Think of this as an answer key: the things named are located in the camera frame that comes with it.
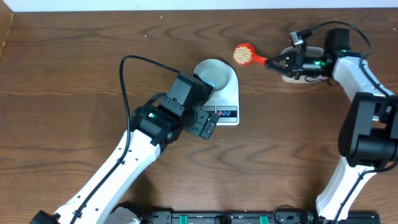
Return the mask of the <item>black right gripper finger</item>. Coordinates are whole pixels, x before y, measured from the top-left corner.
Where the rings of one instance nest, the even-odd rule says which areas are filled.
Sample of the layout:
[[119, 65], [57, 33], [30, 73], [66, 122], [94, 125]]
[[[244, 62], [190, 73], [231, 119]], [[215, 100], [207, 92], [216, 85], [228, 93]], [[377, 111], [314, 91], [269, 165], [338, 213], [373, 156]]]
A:
[[292, 71], [292, 69], [289, 67], [286, 67], [286, 66], [277, 65], [274, 63], [267, 63], [266, 68], [275, 70], [275, 71], [279, 72], [280, 74], [282, 74], [283, 76], [288, 77], [288, 78], [294, 77], [294, 72]]
[[295, 63], [297, 53], [294, 50], [287, 51], [266, 61], [267, 66], [292, 66]]

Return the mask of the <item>red plastic measuring scoop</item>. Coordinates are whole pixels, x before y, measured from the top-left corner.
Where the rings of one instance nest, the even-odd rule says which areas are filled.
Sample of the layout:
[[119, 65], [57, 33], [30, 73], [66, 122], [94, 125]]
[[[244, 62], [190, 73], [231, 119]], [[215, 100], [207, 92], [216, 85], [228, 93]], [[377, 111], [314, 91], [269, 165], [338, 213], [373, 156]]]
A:
[[239, 44], [233, 52], [233, 59], [239, 65], [245, 66], [252, 63], [265, 65], [267, 62], [267, 58], [259, 56], [250, 43]]

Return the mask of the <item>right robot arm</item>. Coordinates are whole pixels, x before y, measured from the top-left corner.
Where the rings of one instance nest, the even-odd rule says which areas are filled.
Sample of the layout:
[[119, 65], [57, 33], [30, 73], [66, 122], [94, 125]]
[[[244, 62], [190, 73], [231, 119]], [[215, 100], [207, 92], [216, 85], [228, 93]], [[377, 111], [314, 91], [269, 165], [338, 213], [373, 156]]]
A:
[[397, 166], [397, 95], [376, 78], [366, 55], [351, 50], [348, 29], [326, 33], [323, 54], [307, 54], [311, 29], [294, 31], [291, 48], [267, 59], [266, 68], [298, 80], [301, 77], [331, 78], [351, 102], [338, 137], [340, 159], [314, 211], [304, 223], [345, 223], [349, 209], [365, 184], [376, 174]]

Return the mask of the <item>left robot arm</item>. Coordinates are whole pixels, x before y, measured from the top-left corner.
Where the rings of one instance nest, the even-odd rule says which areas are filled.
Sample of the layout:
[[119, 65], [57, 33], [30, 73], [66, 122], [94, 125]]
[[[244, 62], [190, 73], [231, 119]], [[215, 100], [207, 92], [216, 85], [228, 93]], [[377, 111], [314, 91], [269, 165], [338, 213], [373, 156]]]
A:
[[32, 223], [105, 223], [136, 178], [183, 130], [209, 139], [219, 116], [203, 110], [216, 85], [179, 73], [167, 93], [157, 93], [127, 118], [119, 144], [86, 185], [54, 214], [39, 211]]

